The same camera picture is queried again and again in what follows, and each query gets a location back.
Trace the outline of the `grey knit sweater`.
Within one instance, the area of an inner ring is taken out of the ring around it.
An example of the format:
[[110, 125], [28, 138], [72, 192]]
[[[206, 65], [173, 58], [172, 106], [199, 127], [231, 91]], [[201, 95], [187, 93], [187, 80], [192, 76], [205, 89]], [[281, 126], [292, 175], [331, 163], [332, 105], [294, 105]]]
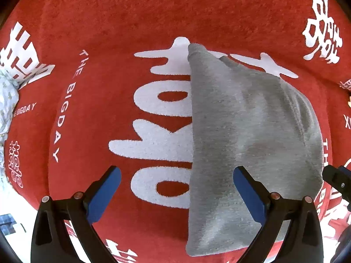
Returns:
[[243, 166], [267, 190], [288, 199], [322, 188], [322, 134], [310, 101], [280, 77], [216, 58], [190, 44], [193, 164], [190, 256], [247, 247], [255, 223], [233, 183]]

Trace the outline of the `white floral bedsheet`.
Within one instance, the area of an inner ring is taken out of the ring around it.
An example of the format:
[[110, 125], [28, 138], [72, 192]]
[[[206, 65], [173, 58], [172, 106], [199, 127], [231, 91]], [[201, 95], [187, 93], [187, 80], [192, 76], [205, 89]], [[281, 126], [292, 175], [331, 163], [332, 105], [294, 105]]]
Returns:
[[8, 137], [14, 108], [19, 100], [18, 84], [7, 74], [1, 72], [0, 90], [1, 177], [3, 178], [5, 176], [4, 145]]

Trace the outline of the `red blanket with white print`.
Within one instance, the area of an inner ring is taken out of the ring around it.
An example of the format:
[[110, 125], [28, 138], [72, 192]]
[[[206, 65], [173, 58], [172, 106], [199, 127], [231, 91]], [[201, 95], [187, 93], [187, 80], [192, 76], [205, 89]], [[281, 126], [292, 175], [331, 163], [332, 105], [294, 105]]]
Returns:
[[[280, 77], [311, 103], [323, 167], [350, 168], [350, 20], [336, 0], [20, 0], [1, 29], [1, 72], [19, 85], [4, 145], [16, 219], [44, 196], [121, 184], [94, 228], [117, 262], [190, 256], [193, 112], [189, 46]], [[327, 257], [350, 226], [329, 184], [312, 197]]]

